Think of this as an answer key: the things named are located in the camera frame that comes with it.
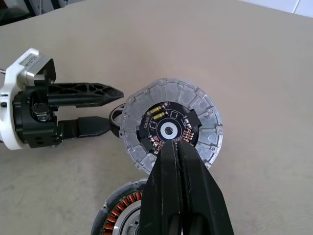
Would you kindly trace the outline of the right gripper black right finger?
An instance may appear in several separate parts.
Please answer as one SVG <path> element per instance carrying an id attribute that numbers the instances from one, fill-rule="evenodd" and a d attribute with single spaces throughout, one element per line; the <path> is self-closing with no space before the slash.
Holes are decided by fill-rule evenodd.
<path id="1" fill-rule="evenodd" d="M 183 235 L 234 235 L 224 196 L 197 150 L 178 143 Z"/>

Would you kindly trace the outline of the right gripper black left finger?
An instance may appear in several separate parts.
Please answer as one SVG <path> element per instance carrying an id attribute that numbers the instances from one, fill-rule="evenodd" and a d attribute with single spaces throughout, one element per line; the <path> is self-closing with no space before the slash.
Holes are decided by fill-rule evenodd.
<path id="1" fill-rule="evenodd" d="M 142 192 L 140 235 L 181 235 L 181 193 L 178 157 L 173 142 L 167 141 Z"/>

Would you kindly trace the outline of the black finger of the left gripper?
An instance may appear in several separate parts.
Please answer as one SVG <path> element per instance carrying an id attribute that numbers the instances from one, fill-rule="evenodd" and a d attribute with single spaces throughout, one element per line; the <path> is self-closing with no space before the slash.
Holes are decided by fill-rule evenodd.
<path id="1" fill-rule="evenodd" d="M 47 91 L 51 107 L 100 107 L 122 97 L 122 91 L 100 83 L 54 83 Z"/>
<path id="2" fill-rule="evenodd" d="M 58 122 L 62 139 L 97 137 L 111 130 L 110 122 L 103 117 L 79 117 Z"/>

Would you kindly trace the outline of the small black ring part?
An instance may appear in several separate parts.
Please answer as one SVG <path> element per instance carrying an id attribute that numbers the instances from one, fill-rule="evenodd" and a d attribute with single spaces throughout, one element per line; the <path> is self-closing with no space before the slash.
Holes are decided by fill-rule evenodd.
<path id="1" fill-rule="evenodd" d="M 111 132 L 119 138 L 119 130 L 120 130 L 120 125 L 122 123 L 122 113 L 123 109 L 125 107 L 125 103 L 115 107 L 109 115 L 109 121 L 110 121 L 110 126 L 111 126 Z"/>

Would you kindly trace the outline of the motor stator with copper coils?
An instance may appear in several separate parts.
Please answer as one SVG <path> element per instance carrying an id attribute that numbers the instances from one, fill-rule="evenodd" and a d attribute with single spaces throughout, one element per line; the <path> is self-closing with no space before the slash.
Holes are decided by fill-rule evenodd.
<path id="1" fill-rule="evenodd" d="M 142 227 L 153 221 L 155 212 L 146 200 L 147 181 L 131 181 L 116 189 L 95 217 L 90 235 L 144 235 Z"/>

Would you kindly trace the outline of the silver motor cover with circuit board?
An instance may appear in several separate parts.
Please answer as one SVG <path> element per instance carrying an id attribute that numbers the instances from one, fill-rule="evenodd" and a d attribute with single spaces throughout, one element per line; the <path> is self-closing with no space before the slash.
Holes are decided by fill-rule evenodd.
<path id="1" fill-rule="evenodd" d="M 223 143 L 223 124 L 210 97 L 177 79 L 160 79 L 130 95 L 120 115 L 119 137 L 135 167 L 149 174 L 167 141 L 195 147 L 206 168 Z"/>

